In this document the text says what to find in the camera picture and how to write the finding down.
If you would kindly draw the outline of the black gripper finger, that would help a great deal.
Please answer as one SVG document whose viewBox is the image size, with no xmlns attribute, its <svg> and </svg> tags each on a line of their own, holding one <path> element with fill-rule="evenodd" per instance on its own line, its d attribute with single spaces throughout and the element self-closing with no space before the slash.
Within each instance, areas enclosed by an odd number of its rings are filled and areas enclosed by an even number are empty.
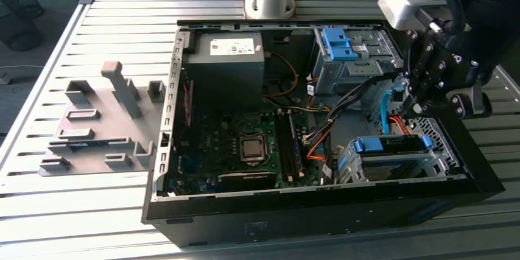
<svg viewBox="0 0 520 260">
<path fill-rule="evenodd" d="M 424 113 L 428 102 L 437 99 L 437 83 L 445 70 L 440 43 L 432 30 L 407 31 L 404 76 L 407 79 L 405 113 Z"/>
<path fill-rule="evenodd" d="M 427 117 L 456 116 L 459 119 L 479 119 L 492 115 L 492 105 L 481 85 L 461 88 L 428 99 L 421 112 Z"/>
</svg>

